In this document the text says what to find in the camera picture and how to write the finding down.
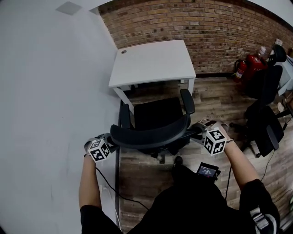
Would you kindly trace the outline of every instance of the fire extinguisher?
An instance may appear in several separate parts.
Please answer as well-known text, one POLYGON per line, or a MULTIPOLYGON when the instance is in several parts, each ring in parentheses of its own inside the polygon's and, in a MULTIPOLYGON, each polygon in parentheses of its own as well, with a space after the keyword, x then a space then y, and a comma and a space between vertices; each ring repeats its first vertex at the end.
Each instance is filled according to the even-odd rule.
POLYGON ((234 65, 234 71, 235 71, 234 81, 235 82, 238 83, 241 81, 241 77, 246 69, 247 69, 247 65, 244 60, 239 59, 235 62, 235 65, 234 65))

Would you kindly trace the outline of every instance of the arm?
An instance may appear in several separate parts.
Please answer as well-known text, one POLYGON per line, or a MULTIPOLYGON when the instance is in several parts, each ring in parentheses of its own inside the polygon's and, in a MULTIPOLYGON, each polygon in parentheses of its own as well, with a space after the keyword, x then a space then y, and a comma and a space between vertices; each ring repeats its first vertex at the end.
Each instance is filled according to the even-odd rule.
POLYGON ((96 164, 91 156, 85 156, 79 186, 79 207, 92 205, 102 209, 96 164))
MULTIPOLYGON (((226 135, 227 139, 230 139, 223 128, 220 130, 226 135)), ((226 144, 225 153, 231 163, 235 179, 241 190, 248 182, 260 179, 254 166, 249 162, 234 141, 226 144)))

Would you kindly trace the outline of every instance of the black cable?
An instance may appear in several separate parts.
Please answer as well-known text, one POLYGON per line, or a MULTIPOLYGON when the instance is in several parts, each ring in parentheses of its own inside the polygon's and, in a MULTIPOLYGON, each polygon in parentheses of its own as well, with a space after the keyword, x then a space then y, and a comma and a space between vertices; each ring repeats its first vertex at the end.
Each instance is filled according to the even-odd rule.
POLYGON ((226 188, 226 196, 225 196, 225 200, 227 200, 227 194, 228 194, 228 188, 229 188, 229 182, 230 182, 231 170, 232 170, 232 166, 230 166, 229 177, 228 177, 228 184, 227 184, 227 188, 226 188))
POLYGON ((117 193, 117 195, 119 196, 119 197, 121 197, 122 199, 124 199, 124 200, 127 200, 127 201, 131 201, 131 202, 136 202, 136 203, 139 203, 139 204, 141 204, 145 209, 147 209, 148 210, 148 208, 144 205, 144 204, 142 204, 141 202, 139 202, 139 201, 135 201, 135 200, 132 200, 132 199, 128 199, 128 198, 125 198, 125 197, 123 197, 123 196, 121 196, 110 184, 109 184, 109 182, 106 180, 106 178, 104 177, 104 175, 101 173, 101 171, 96 167, 96 169, 98 170, 98 172, 100 172, 100 174, 101 174, 101 176, 104 178, 104 180, 107 182, 107 184, 109 185, 109 187, 114 191, 114 192, 116 192, 117 193))
MULTIPOLYGON (((275 153, 275 151, 274 151, 273 154, 271 155, 270 160, 267 162, 267 164, 266 164, 266 169, 267 169, 267 166, 269 165, 269 163, 270 163, 272 157, 274 156, 274 153, 275 153)), ((265 173, 264 173, 264 175, 263 175, 263 177, 262 177, 262 179, 261 179, 261 182, 262 182, 262 180, 264 179, 265 175, 266 175, 266 170, 265 170, 265 173)))
POLYGON ((274 203, 276 203, 276 202, 278 202, 278 201, 280 201, 281 200, 281 198, 283 197, 283 196, 285 196, 289 191, 291 191, 291 190, 293 190, 293 188, 292 189, 289 189, 289 190, 287 190, 278 200, 276 200, 276 201, 274 201, 274 203))

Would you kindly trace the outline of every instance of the white wall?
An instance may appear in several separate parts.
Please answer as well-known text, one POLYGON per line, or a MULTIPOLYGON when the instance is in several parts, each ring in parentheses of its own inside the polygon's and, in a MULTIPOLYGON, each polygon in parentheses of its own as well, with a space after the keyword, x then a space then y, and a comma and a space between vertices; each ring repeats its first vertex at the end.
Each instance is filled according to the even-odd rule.
MULTIPOLYGON (((7 234, 81 233, 83 144, 118 120, 119 99, 108 89, 117 49, 88 9, 55 11, 64 2, 0 2, 0 226, 7 234)), ((114 167, 112 155, 102 167, 112 185, 114 167)), ((102 203, 115 220, 108 193, 102 203)))
POLYGON ((290 0, 249 0, 273 12, 293 26, 293 3, 290 0))

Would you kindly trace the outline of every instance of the shoe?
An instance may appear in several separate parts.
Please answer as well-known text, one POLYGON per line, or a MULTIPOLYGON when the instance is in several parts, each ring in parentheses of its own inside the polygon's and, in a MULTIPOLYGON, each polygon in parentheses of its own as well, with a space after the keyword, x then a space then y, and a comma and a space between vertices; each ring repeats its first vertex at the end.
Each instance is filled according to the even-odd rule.
POLYGON ((173 166, 178 166, 183 164, 183 159, 180 156, 177 156, 174 160, 174 165, 173 166))

